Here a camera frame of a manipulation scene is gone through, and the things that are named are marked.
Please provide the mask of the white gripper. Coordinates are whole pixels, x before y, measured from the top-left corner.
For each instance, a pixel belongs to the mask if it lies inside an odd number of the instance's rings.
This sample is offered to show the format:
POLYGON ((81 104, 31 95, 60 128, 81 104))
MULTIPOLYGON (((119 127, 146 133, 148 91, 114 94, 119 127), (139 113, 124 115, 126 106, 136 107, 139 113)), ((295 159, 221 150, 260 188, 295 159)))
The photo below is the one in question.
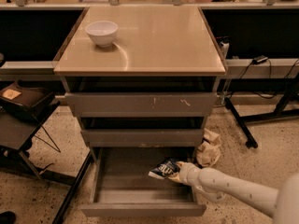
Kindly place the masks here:
POLYGON ((169 179, 188 186, 198 186, 200 169, 193 163, 177 161, 177 166, 180 168, 179 173, 175 173, 169 176, 169 179))

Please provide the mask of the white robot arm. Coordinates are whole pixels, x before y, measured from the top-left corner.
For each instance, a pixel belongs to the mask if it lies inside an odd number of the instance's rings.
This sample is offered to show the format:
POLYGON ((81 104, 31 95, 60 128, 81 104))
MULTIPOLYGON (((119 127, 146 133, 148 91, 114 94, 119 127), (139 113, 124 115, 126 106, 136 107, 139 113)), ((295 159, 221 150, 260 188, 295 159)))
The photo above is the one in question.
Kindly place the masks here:
POLYGON ((200 169, 190 162, 178 163, 180 170, 170 179, 193 189, 212 202, 229 194, 271 217, 273 224, 299 224, 299 174, 288 177, 279 189, 249 182, 213 168, 200 169))

